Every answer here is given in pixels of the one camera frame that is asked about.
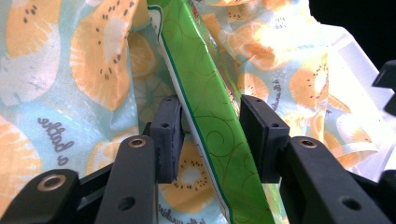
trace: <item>hole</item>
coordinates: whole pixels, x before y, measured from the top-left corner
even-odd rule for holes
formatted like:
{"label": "hole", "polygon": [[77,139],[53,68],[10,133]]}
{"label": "hole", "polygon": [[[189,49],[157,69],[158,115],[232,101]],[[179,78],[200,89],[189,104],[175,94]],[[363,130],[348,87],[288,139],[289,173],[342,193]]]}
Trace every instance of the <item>hole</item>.
{"label": "hole", "polygon": [[355,211],[361,210],[361,204],[348,196],[341,196],[340,202],[341,202],[341,204],[343,204],[344,206],[346,206],[349,209],[352,209]]}
{"label": "hole", "polygon": [[135,204],[134,198],[133,197],[126,197],[123,198],[119,201],[119,210],[120,211],[126,211],[131,209]]}
{"label": "hole", "polygon": [[48,175],[43,178],[37,185],[37,189],[40,191],[51,191],[58,189],[66,182],[65,175]]}
{"label": "hole", "polygon": [[314,147],[317,147],[317,146],[318,146],[315,142],[312,142],[312,141],[310,141],[310,140],[308,140],[308,139],[300,140],[299,143],[300,143],[300,145],[303,146],[303,147],[314,148]]}
{"label": "hole", "polygon": [[145,144],[146,144],[146,140],[144,140],[143,138],[136,138],[136,139],[132,139],[131,141],[129,141],[128,146],[129,147],[142,147]]}

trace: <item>metal rivet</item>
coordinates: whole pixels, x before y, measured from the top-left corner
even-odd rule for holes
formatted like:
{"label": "metal rivet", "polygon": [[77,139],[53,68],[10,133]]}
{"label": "metal rivet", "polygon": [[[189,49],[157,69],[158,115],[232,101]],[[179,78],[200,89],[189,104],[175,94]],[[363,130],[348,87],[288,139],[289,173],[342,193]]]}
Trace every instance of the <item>metal rivet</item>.
{"label": "metal rivet", "polygon": [[315,142],[312,142],[311,140],[308,139],[300,140],[299,144],[303,147],[309,147],[309,148],[315,148],[318,146]]}
{"label": "metal rivet", "polygon": [[135,138],[129,141],[128,146],[129,147],[142,147],[143,145],[146,144],[146,140],[143,138]]}
{"label": "metal rivet", "polygon": [[[57,182],[55,183],[48,183],[52,179],[57,179]],[[66,182],[66,176],[65,175],[49,175],[46,176],[44,179],[40,181],[37,185],[37,189],[40,191],[51,191],[59,188]]]}

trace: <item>green swirl pattern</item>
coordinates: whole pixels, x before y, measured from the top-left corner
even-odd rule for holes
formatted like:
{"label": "green swirl pattern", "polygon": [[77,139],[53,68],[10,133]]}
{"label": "green swirl pattern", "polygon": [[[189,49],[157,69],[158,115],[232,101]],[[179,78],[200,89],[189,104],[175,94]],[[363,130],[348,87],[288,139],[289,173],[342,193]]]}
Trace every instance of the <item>green swirl pattern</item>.
{"label": "green swirl pattern", "polygon": [[211,58],[207,31],[190,1],[149,0],[163,11],[161,37],[175,70],[204,155],[214,173],[231,223],[274,223],[254,160],[221,75]]}

